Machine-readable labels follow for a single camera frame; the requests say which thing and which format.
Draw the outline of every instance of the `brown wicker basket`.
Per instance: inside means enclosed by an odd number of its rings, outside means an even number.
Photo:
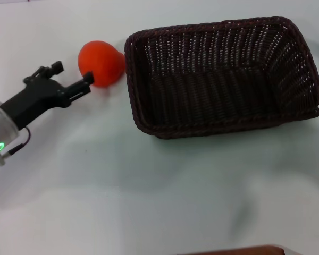
[[[298,28],[255,18],[137,32],[125,43],[133,118],[162,139],[319,116],[319,75]]]

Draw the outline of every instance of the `wicker basket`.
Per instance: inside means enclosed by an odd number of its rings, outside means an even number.
[[[137,32],[125,43],[133,118],[162,139],[319,116],[319,75],[298,28],[255,18]]]

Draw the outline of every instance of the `white table surface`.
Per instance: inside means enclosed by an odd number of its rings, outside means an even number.
[[[0,100],[40,65],[162,26],[286,16],[319,71],[319,1],[44,0],[0,4]],[[0,254],[169,255],[275,243],[319,254],[319,118],[162,141],[132,119],[125,77],[30,124],[0,168]]]

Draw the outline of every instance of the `basket rim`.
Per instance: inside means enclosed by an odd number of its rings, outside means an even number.
[[[223,29],[235,29],[235,28],[243,28],[243,27],[253,27],[253,26],[262,26],[267,24],[278,24],[283,25],[289,28],[291,35],[296,40],[298,47],[301,48],[301,52],[304,55],[306,60],[306,65],[310,70],[310,75],[314,82],[317,85],[317,100],[319,101],[319,74],[317,68],[315,66],[313,57],[307,46],[307,43],[301,34],[298,27],[288,18],[273,16],[268,18],[251,18],[251,19],[243,19],[243,20],[225,20],[221,22],[214,23],[201,23],[201,24],[188,24],[188,25],[177,25],[170,27],[161,27],[155,29],[146,29],[142,31],[138,31],[129,36],[129,38],[125,42],[125,60],[126,60],[126,73],[127,73],[127,84],[128,91],[130,97],[130,104],[132,108],[133,119],[137,125],[137,127],[148,134],[158,135],[159,133],[165,133],[175,130],[180,130],[180,133],[186,130],[191,133],[193,131],[205,130],[207,127],[213,130],[221,130],[224,128],[230,128],[232,126],[246,126],[248,123],[261,123],[263,121],[274,122],[277,125],[298,121],[298,120],[306,120],[309,118],[315,118],[319,116],[319,108],[318,109],[307,109],[298,111],[295,113],[278,113],[278,114],[258,114],[222,121],[214,121],[208,123],[190,123],[190,124],[161,124],[155,125],[150,124],[146,118],[144,117],[142,111],[142,105],[139,100],[138,88],[135,86],[137,84],[136,79],[136,65],[134,65],[135,60],[135,51],[134,51],[134,42],[136,42],[140,38],[151,38],[158,37],[164,35],[175,35],[175,34],[183,34],[185,32],[208,32],[208,31],[218,31]]]

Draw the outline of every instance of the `wire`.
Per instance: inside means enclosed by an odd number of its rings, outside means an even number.
[[[28,137],[27,137],[26,142],[21,143],[21,144],[19,144],[18,146],[15,146],[13,149],[9,150],[9,151],[7,152],[9,155],[13,155],[13,154],[17,153],[19,150],[21,150],[23,147],[25,147],[25,145],[31,140],[32,134],[31,134],[30,129],[29,129],[28,127],[26,127],[26,126],[25,126],[25,129],[26,129],[27,132],[28,132]]]

